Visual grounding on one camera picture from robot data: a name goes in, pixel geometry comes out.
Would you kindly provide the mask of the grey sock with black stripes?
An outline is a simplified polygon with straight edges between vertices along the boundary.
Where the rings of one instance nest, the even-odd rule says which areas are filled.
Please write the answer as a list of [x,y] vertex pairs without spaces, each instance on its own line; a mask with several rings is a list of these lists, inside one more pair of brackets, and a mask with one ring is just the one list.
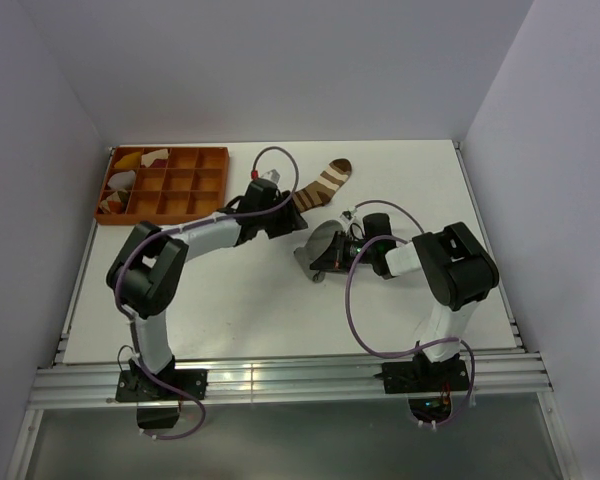
[[295,260],[305,276],[313,283],[322,282],[325,273],[322,270],[312,270],[311,264],[327,251],[334,235],[343,231],[343,225],[339,220],[325,221],[314,229],[304,246],[294,250]]

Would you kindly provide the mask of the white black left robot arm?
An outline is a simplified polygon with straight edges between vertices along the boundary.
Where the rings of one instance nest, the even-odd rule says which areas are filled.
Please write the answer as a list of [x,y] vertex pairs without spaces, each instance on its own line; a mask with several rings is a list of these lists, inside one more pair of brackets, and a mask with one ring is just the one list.
[[136,224],[109,268],[106,284],[130,322],[132,362],[142,371],[139,388],[152,399],[163,399],[174,389],[166,311],[187,262],[240,246],[260,232],[275,239],[307,228],[293,194],[263,179],[252,181],[244,195],[203,219],[169,228],[149,221]]

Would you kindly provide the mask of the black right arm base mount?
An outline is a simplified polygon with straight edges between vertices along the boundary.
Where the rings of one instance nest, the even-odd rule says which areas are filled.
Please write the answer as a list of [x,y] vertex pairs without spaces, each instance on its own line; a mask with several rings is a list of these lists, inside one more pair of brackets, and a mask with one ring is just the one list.
[[453,413],[452,394],[470,387],[466,363],[459,354],[443,362],[431,362],[424,353],[412,360],[385,362],[374,377],[387,395],[406,394],[413,417],[433,424],[449,419]]

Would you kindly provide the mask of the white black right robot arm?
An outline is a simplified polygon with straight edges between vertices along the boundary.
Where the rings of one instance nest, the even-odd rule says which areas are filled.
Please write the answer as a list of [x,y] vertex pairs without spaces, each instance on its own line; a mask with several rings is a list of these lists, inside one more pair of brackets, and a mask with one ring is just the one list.
[[456,359],[462,337],[478,304],[499,284],[494,260],[463,222],[448,225],[439,232],[422,232],[401,240],[392,232],[389,215],[373,213],[363,217],[362,234],[351,232],[353,215],[330,220],[317,227],[306,244],[294,251],[305,275],[314,283],[326,274],[345,274],[345,315],[351,333],[368,353],[380,358],[400,358],[366,345],[358,334],[351,310],[351,288],[355,270],[369,265],[385,279],[413,272],[424,274],[434,304],[426,330],[411,350],[423,358],[413,365],[415,383],[432,390],[448,374],[445,362]]

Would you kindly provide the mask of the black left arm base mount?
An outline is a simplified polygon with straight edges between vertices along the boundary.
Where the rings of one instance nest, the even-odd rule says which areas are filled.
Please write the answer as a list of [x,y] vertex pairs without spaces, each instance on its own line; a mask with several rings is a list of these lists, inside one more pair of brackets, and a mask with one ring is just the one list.
[[119,373],[115,401],[137,404],[137,426],[144,432],[160,434],[176,426],[184,401],[195,398],[200,402],[205,398],[208,371],[179,369],[176,360],[172,359],[154,376],[169,388],[156,384],[134,360],[130,360],[129,367]]

